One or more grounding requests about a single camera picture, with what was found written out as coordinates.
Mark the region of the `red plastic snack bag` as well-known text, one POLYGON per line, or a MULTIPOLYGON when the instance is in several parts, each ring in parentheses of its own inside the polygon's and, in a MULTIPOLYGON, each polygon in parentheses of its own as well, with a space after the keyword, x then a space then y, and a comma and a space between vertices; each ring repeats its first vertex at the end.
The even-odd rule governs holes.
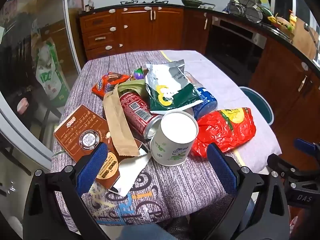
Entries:
POLYGON ((247 107, 210 112, 197 124, 199 133, 191 152, 202 158, 207 158, 207 148, 211 143, 225 153, 250 141, 256 133, 251 109, 247 107))

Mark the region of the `wooden kitchen cabinets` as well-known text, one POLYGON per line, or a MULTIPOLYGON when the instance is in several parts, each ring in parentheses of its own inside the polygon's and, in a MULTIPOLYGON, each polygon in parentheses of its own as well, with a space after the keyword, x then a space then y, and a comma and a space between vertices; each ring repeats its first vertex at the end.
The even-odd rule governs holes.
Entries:
POLYGON ((79 15, 89 60, 139 50, 194 50, 204 56, 213 17, 267 38, 249 88, 274 113, 272 129, 282 157, 303 170, 319 167, 314 157, 294 148, 300 138, 319 142, 319 69, 310 57, 276 30, 218 11, 171 4, 115 5, 79 15))

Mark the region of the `green white sack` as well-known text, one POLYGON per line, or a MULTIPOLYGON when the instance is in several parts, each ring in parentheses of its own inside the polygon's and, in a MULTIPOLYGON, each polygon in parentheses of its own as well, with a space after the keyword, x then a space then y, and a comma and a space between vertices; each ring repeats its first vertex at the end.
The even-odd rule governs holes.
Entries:
POLYGON ((37 47, 35 63, 36 80, 42 86, 49 102, 56 108, 63 107, 69 97, 70 88, 61 68, 55 43, 51 38, 37 47))

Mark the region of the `brown paper sleeve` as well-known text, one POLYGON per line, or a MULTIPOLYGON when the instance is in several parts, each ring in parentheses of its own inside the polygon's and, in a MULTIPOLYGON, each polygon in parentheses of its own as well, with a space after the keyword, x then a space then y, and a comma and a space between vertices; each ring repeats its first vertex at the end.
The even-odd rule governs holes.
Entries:
POLYGON ((112 91, 105 94, 103 108, 111 133, 111 139, 118 154, 130 157, 139 156, 138 146, 120 104, 118 85, 112 91))

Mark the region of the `brown printed card box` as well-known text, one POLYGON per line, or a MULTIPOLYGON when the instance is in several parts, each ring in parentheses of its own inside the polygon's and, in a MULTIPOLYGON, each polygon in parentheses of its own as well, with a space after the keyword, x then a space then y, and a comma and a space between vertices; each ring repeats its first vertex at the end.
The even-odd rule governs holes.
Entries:
POLYGON ((97 182, 109 190, 119 179, 119 154, 107 121, 86 106, 79 106, 67 116, 54 130, 54 136, 74 161, 91 154, 100 142, 105 143, 107 158, 97 175, 97 182))

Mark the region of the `purple candy wrapper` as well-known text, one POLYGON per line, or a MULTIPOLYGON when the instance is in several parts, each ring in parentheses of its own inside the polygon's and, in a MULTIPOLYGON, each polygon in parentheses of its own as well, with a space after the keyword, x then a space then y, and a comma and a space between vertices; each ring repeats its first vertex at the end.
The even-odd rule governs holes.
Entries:
POLYGON ((142 79, 144 79, 144 77, 145 77, 145 72, 144 72, 144 69, 142 67, 136 69, 133 72, 133 78, 135 80, 142 80, 142 79))

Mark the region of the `glass sliding door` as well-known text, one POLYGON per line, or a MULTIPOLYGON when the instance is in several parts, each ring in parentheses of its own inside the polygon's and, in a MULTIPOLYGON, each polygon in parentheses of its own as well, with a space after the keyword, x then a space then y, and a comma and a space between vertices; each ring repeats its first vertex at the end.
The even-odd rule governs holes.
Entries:
POLYGON ((65 105, 52 106, 36 80, 36 49, 53 40, 71 92, 81 70, 73 34, 82 6, 82 0, 1 0, 1 152, 15 164, 19 150, 50 169, 53 129, 65 105))

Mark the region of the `teal trash bin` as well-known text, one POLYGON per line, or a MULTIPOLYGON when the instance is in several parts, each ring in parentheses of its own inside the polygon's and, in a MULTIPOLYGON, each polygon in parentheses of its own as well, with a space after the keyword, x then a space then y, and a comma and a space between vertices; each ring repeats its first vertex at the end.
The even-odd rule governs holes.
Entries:
POLYGON ((269 103, 255 90, 240 86, 241 91, 251 100, 269 126, 274 122, 274 113, 269 103))

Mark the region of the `silver green snack bag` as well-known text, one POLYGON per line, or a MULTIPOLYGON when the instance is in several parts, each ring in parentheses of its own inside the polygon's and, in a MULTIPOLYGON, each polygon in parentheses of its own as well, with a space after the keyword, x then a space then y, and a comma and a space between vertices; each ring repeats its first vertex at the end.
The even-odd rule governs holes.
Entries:
POLYGON ((151 113, 165 115, 203 102, 195 86, 185 76, 184 67, 183 60, 146 65, 145 86, 151 113))

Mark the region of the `gas stove grates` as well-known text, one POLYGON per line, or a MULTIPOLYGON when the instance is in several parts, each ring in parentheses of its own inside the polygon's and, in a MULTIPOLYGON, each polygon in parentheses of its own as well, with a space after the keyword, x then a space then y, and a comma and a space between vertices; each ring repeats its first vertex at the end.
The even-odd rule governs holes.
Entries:
POLYGON ((168 4, 169 1, 168 0, 163 0, 163 1, 159 1, 159 0, 152 0, 151 2, 146 2, 146 1, 139 1, 139 0, 130 0, 130 1, 121 1, 120 4, 121 5, 125 5, 125 4, 143 4, 143 3, 152 3, 152 4, 168 4))

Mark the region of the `clear bottle blue label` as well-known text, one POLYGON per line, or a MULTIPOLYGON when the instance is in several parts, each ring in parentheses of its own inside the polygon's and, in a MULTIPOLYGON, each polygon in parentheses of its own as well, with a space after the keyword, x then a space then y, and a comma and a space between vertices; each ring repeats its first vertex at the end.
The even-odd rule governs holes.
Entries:
POLYGON ((200 104, 193 107, 194 117, 196 120, 199 120, 201 117, 205 116, 206 114, 216 110, 217 100, 189 72, 184 72, 184 74, 188 78, 188 80, 193 84, 193 86, 197 89, 199 97, 202 100, 200 104))

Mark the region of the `green frying pan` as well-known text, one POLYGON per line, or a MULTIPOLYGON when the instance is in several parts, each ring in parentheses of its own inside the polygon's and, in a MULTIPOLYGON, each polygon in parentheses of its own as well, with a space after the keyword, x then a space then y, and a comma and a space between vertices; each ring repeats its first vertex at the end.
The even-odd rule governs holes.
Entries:
POLYGON ((181 0, 182 4, 187 7, 199 8, 201 5, 212 5, 215 7, 213 3, 202 2, 200 0, 181 0))

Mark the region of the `built-in black oven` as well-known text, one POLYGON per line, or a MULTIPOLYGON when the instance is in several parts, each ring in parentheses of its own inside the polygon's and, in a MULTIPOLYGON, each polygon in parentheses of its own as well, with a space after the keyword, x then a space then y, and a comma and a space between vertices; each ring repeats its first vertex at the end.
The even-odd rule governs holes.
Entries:
POLYGON ((249 86, 267 38, 213 17, 205 57, 239 86, 249 86))

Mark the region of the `red soda can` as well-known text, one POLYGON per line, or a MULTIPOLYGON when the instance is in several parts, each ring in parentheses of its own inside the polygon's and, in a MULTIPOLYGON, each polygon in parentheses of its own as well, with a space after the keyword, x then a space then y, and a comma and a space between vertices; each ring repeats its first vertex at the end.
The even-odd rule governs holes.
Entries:
POLYGON ((147 103, 137 93, 126 92, 119 99, 130 126, 144 139, 152 139, 162 116, 152 114, 147 103))

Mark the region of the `white paper cup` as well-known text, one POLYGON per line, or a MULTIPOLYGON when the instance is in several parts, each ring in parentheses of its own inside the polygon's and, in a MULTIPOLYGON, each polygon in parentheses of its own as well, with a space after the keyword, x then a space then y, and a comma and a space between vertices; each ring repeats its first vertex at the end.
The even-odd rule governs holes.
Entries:
POLYGON ((183 111, 167 113, 150 141, 153 159, 163 166, 184 163, 199 133, 196 120, 183 111))

